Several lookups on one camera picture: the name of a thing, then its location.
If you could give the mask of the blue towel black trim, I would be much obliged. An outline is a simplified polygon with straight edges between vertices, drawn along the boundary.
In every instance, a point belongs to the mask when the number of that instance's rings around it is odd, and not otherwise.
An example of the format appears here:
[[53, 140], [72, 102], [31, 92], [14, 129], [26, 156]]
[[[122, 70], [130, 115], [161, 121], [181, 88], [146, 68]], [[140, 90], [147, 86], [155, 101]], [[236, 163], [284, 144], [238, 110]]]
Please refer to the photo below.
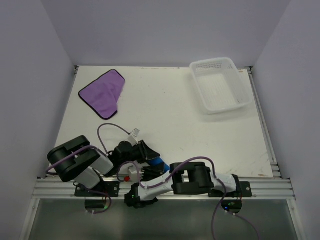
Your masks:
[[157, 170], [160, 170], [163, 173], [170, 171], [170, 167], [162, 160], [161, 157], [151, 159], [147, 163], [149, 166], [155, 167]]

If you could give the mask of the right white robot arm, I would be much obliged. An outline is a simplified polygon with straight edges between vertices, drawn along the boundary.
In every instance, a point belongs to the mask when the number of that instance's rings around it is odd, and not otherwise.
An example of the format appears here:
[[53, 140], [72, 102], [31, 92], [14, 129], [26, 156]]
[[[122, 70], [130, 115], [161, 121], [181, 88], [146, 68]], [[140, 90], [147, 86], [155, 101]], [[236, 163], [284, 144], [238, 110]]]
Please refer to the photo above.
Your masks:
[[124, 196], [124, 203], [136, 209], [158, 202], [158, 196], [173, 192], [174, 195], [204, 195], [237, 198], [242, 195], [240, 181], [234, 174], [214, 173], [203, 162], [188, 162], [179, 167], [173, 163], [169, 170], [151, 178], [143, 176], [131, 186]]

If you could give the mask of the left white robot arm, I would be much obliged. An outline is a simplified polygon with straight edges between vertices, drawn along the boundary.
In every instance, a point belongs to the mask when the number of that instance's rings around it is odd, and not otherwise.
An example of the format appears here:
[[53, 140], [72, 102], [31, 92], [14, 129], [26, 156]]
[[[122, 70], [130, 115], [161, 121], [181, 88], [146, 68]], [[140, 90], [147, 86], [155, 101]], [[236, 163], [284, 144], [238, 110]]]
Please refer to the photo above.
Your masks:
[[54, 169], [62, 182], [76, 181], [96, 197], [104, 190], [104, 184], [98, 174], [112, 177], [125, 162], [144, 164], [160, 156], [143, 140], [136, 144], [122, 141], [111, 154], [103, 153], [81, 135], [52, 149], [47, 154], [47, 160], [51, 164], [48, 170]]

